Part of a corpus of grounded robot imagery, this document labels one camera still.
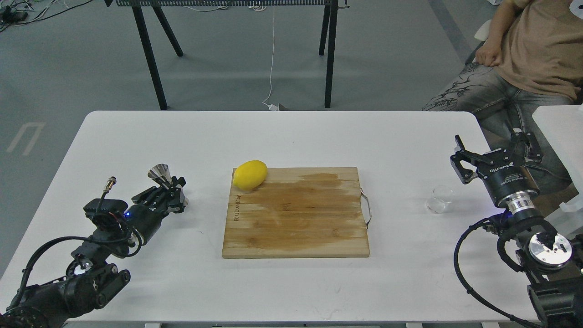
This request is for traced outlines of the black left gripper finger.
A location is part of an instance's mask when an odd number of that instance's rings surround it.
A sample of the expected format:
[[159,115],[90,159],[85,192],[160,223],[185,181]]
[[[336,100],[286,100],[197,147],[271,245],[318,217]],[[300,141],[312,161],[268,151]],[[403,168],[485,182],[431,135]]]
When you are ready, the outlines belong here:
[[183,213],[188,205],[188,199],[185,197],[183,187],[177,185],[167,191],[167,212],[168,213]]
[[131,201],[134,204],[159,205],[163,201],[167,201],[166,189],[161,186],[150,187],[149,189],[133,196]]

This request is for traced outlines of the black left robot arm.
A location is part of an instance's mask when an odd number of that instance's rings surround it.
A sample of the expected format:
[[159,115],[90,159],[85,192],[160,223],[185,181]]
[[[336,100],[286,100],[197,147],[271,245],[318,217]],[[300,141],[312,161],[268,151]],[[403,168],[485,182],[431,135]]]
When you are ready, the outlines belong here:
[[[128,206],[123,200],[107,199],[115,184],[110,177],[102,196],[84,207],[85,215],[96,226],[89,237],[58,237],[40,246],[23,269],[17,294],[1,315],[3,328],[60,328],[64,322],[104,308],[130,282],[129,270],[108,263],[110,256],[135,256],[152,239],[170,213],[181,213],[188,204],[183,177],[157,174],[148,176],[157,185],[142,191]],[[28,285],[38,259],[50,247],[63,241],[78,240],[63,277],[45,284]]]

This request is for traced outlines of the person's right hand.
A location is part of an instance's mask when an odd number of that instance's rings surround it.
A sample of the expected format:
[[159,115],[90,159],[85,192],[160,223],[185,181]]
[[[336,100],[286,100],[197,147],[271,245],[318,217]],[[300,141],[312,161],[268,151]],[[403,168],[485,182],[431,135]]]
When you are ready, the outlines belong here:
[[501,62],[501,45],[499,43],[490,43],[487,40],[475,54],[475,61],[478,64],[487,67],[496,67]]

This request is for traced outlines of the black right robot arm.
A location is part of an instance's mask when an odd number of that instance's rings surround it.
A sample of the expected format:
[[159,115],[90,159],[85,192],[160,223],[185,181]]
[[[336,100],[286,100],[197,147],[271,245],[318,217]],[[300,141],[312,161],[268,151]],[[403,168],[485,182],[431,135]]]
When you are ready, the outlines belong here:
[[[540,190],[527,165],[543,159],[533,133],[514,132],[510,144],[485,154],[468,151],[456,135],[450,164],[463,184],[483,181],[491,201],[502,213],[479,220],[462,233],[454,249],[458,280],[477,301],[527,328],[580,328],[582,309],[582,235],[562,236],[533,203]],[[485,300],[464,278],[460,248],[475,230],[482,228],[498,237],[500,259],[515,272],[524,273],[530,284],[529,299],[539,324],[502,311]]]

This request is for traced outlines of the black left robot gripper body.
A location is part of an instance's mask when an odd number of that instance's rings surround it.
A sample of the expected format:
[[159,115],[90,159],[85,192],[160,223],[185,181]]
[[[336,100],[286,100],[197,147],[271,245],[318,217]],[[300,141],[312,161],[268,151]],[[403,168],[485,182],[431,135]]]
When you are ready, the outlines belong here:
[[135,204],[125,212],[125,220],[137,231],[142,245],[146,245],[168,215],[167,201],[159,205]]

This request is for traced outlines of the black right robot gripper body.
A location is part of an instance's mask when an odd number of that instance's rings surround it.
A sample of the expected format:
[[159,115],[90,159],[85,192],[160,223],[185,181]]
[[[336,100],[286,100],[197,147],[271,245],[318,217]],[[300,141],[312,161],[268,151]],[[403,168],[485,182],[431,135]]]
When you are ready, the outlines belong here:
[[531,199],[540,195],[533,176],[524,166],[524,158],[508,151],[490,151],[483,156],[485,160],[477,164],[476,173],[497,208],[506,207],[507,199],[516,193],[527,193]]

